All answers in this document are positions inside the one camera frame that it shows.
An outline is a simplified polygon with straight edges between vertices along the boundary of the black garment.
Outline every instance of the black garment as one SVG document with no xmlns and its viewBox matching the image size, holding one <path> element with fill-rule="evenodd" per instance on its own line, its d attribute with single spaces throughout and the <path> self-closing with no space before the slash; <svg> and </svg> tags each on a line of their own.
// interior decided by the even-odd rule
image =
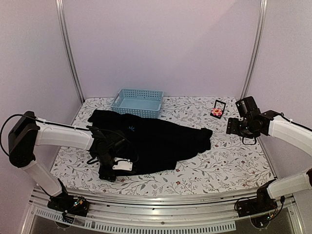
<svg viewBox="0 0 312 234">
<path fill-rule="evenodd" d="M 121 130 L 133 144 L 139 156 L 134 163 L 134 175 L 150 174 L 176 168 L 176 162 L 190 159 L 211 148 L 212 131 L 206 128 L 193 129 L 154 118 L 141 118 L 131 114 L 95 110 L 88 119 L 94 127 Z M 132 147 L 122 158 L 135 160 Z M 116 171 L 117 176 L 128 175 Z"/>
</svg>

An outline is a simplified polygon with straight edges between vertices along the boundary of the red object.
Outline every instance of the red object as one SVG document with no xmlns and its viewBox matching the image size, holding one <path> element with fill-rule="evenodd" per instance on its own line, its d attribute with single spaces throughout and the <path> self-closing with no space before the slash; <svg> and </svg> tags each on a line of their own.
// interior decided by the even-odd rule
<svg viewBox="0 0 312 234">
<path fill-rule="evenodd" d="M 222 110 L 220 108 L 214 108 L 213 110 L 211 110 L 211 114 L 213 114 L 214 116 L 221 116 Z"/>
</svg>

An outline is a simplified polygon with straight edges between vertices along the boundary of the wire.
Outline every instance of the wire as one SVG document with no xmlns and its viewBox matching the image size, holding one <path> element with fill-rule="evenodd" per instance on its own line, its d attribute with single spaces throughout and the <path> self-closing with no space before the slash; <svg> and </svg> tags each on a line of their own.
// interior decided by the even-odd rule
<svg viewBox="0 0 312 234">
<path fill-rule="evenodd" d="M 277 207 L 274 205 L 274 215 L 276 214 L 276 212 L 277 212 Z"/>
<path fill-rule="evenodd" d="M 37 118 L 32 118 L 30 116 L 26 116 L 26 115 L 23 115 L 23 114 L 14 114 L 14 115 L 11 115 L 2 125 L 1 127 L 1 130 L 0 130 L 0 147 L 2 149 L 2 151 L 7 155 L 9 156 L 9 153 L 7 153 L 7 151 L 4 149 L 3 147 L 3 144 L 2 144 L 2 132 L 4 130 L 4 127 L 6 126 L 7 122 L 14 118 L 14 117 L 17 117 L 17 116 L 20 116 L 20 117 L 25 117 L 25 118 L 29 118 L 29 119 L 32 119 L 36 122 L 39 122 L 39 123 L 44 123 L 44 124 L 49 124 L 49 125 L 55 125 L 55 126 L 59 126 L 59 127 L 65 127 L 65 128 L 69 128 L 69 129 L 77 129 L 77 130 L 81 130 L 81 131 L 91 131 L 91 129 L 88 129 L 88 128 L 77 128 L 77 127 L 74 127 L 74 126 L 70 126 L 70 125 L 65 125 L 65 124 L 61 124 L 61 123 L 54 123 L 54 122 L 45 122 L 45 121 L 42 121 L 40 119 L 37 119 Z M 137 150 L 135 149 L 134 145 L 126 138 L 124 137 L 123 135 L 115 132 L 115 131 L 112 131 L 112 130 L 108 130 L 108 129 L 96 129 L 96 130 L 99 130 L 99 131 L 106 131 L 106 132 L 110 132 L 110 133 L 114 133 L 116 135 L 119 135 L 120 137 L 122 137 L 126 142 L 128 142 L 128 144 L 133 148 L 135 154 L 136 154 L 136 160 L 133 162 L 133 163 L 136 163 L 138 162 L 139 160 L 139 155 L 137 153 Z"/>
<path fill-rule="evenodd" d="M 235 204 L 234 204 L 234 210 L 235 210 L 236 212 L 238 212 L 237 204 L 238 204 L 238 202 L 239 202 L 240 200 L 242 200 L 242 199 L 248 199 L 248 200 L 250 200 L 248 197 L 241 197 L 241 198 L 239 198 L 239 199 L 235 202 Z"/>
<path fill-rule="evenodd" d="M 281 211 L 282 211 L 282 209 L 283 209 L 283 207 L 284 207 L 285 196 L 281 196 L 280 202 L 282 203 L 281 209 L 279 209 L 279 211 L 277 212 L 277 214 L 275 214 L 276 211 L 274 211 L 273 216 L 271 216 L 270 219 L 264 221 L 264 223 L 271 222 L 273 219 L 275 219 L 275 218 L 279 215 L 279 213 L 281 213 Z"/>
<path fill-rule="evenodd" d="M 75 220 L 75 218 L 68 216 L 66 212 L 62 213 L 63 221 L 72 224 Z"/>
<path fill-rule="evenodd" d="M 90 159 L 90 160 L 87 161 L 87 164 L 88 164 L 88 165 L 92 165 L 92 164 L 94 164 L 94 163 L 96 163 L 96 162 L 98 162 L 98 160 L 94 160 L 94 158 L 92 158 L 92 159 Z"/>
<path fill-rule="evenodd" d="M 117 160 L 116 162 L 129 162 L 129 161 L 126 159 L 120 159 L 120 160 Z"/>
<path fill-rule="evenodd" d="M 292 124 L 294 124 L 294 125 L 297 125 L 297 126 L 299 126 L 299 127 L 302 127 L 302 128 L 304 128 L 304 129 L 306 129 L 306 130 L 312 132 L 312 129 L 311 129 L 311 128 L 308 128 L 308 127 L 306 127 L 306 126 L 304 126 L 304 125 L 302 125 L 302 124 L 300 124 L 300 123 L 292 122 L 290 119 L 287 119 L 287 118 L 284 116 L 284 113 L 283 113 L 283 112 L 280 113 L 280 116 L 281 116 L 283 119 L 285 119 L 286 121 L 288 121 L 289 123 L 292 123 Z"/>
</svg>

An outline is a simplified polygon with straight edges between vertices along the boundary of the patterned surface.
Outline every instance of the patterned surface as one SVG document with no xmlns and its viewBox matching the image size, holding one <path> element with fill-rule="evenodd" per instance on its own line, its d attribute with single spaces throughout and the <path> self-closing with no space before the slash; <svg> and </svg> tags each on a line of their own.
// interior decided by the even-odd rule
<svg viewBox="0 0 312 234">
<path fill-rule="evenodd" d="M 227 103 L 222 119 L 211 117 L 214 97 L 164 97 L 160 119 L 214 131 L 212 149 L 177 163 L 175 170 L 150 175 L 120 176 L 111 183 L 98 178 L 99 165 L 87 165 L 87 151 L 61 147 L 51 172 L 69 188 L 129 195 L 190 195 L 257 187 L 273 179 L 259 144 L 246 146 L 238 136 L 225 134 L 228 117 L 238 117 L 235 99 Z M 112 98 L 90 98 L 74 125 L 85 127 L 95 109 L 109 109 Z"/>
</svg>

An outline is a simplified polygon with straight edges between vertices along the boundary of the metal frame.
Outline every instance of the metal frame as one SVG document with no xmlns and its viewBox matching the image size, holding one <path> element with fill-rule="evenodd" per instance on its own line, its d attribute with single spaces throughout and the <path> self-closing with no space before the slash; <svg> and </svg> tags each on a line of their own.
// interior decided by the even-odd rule
<svg viewBox="0 0 312 234">
<path fill-rule="evenodd" d="M 255 36 L 254 45 L 253 45 L 253 53 L 252 53 L 252 57 L 251 57 L 251 60 L 249 63 L 249 67 L 248 67 L 245 83 L 243 86 L 243 90 L 242 90 L 242 93 L 240 95 L 240 99 L 243 99 L 246 97 L 246 95 L 248 93 L 249 86 L 250 86 L 250 82 L 251 82 L 252 77 L 253 77 L 255 62 L 257 60 L 260 42 L 261 42 L 261 36 L 262 36 L 262 32 L 263 32 L 263 27 L 264 27 L 265 15 L 267 12 L 267 5 L 268 5 L 268 0 L 261 0 L 257 33 Z"/>
<path fill-rule="evenodd" d="M 110 232 L 113 228 L 115 230 L 125 228 L 132 230 L 132 233 L 140 233 L 140 230 L 159 230 L 159 233 L 168 234 L 173 233 L 170 230 L 193 230 L 192 233 L 197 234 L 198 230 L 200 233 L 203 228 L 220 227 L 249 218 L 248 216 L 238 217 L 234 204 L 242 196 L 232 192 L 226 193 L 227 196 L 224 197 L 218 197 L 218 194 L 188 195 L 183 198 L 183 201 L 181 201 L 181 196 L 144 197 L 142 199 L 142 197 L 132 195 L 93 195 L 79 190 L 69 190 L 69 192 L 73 195 L 85 193 L 83 195 L 90 201 L 87 217 L 76 217 L 74 225 L 76 223 L 78 227 L 106 233 L 114 233 Z M 245 196 L 254 197 L 255 193 L 252 193 L 252 190 L 249 192 L 250 194 Z M 49 197 L 43 190 L 34 189 L 29 201 L 31 208 L 22 234 L 29 234 L 34 215 L 62 222 L 59 219 L 60 212 L 47 208 L 48 200 Z M 302 234 L 300 215 L 292 195 L 286 197 L 284 207 L 289 209 L 295 233 Z"/>
<path fill-rule="evenodd" d="M 75 85 L 75 89 L 78 95 L 78 98 L 81 103 L 85 101 L 85 98 L 83 96 L 82 88 L 80 85 L 80 81 L 78 78 L 76 66 L 74 63 L 74 57 L 72 53 L 72 49 L 70 47 L 69 43 L 69 36 L 68 36 L 68 31 L 67 31 L 67 26 L 66 26 L 66 20 L 65 20 L 65 13 L 64 13 L 64 7 L 63 7 L 63 0 L 56 0 L 56 5 L 57 5 L 57 12 L 58 12 L 58 20 L 59 20 L 59 25 L 60 25 L 60 30 L 61 34 L 63 37 L 63 42 L 64 42 L 64 47 L 65 47 L 65 52 L 68 60 L 68 64 L 70 67 L 70 71 L 72 74 L 73 82 Z"/>
</svg>

